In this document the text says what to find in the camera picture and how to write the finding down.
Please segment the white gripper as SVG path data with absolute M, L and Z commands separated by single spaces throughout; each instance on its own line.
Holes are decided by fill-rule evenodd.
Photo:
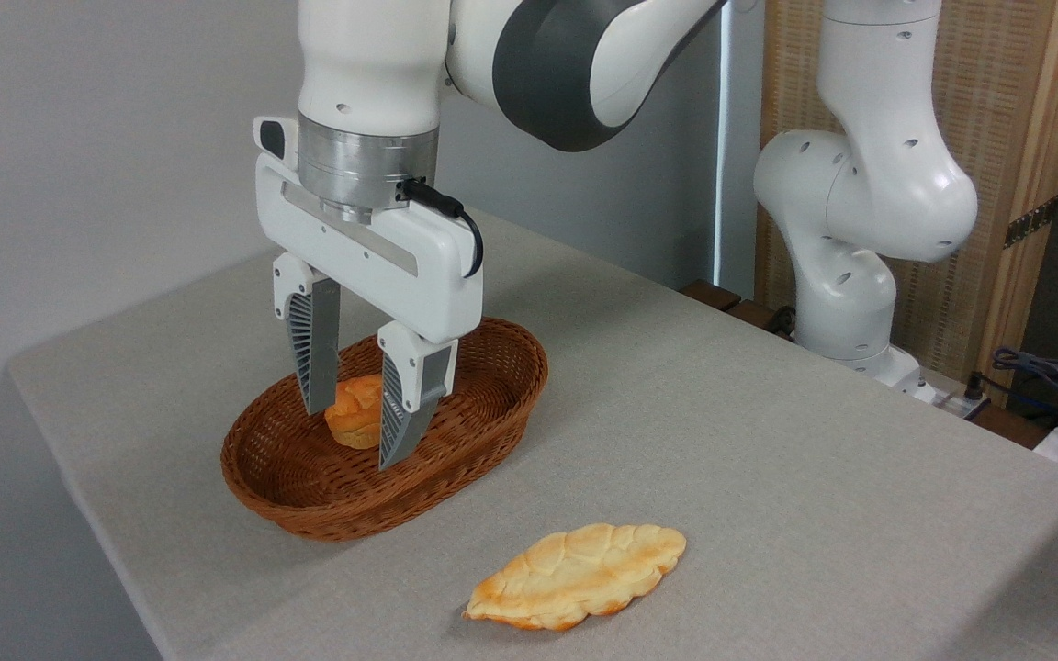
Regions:
M 259 117 L 253 142 L 261 152 L 257 214 L 287 251 L 273 262 L 274 308 L 308 414 L 336 397 L 340 284 L 398 320 L 377 334 L 385 354 L 379 469 L 390 469 L 415 452 L 438 402 L 453 393 L 456 338 L 482 313 L 473 231 L 403 188 L 435 180 L 438 133 L 375 137 L 306 117 Z

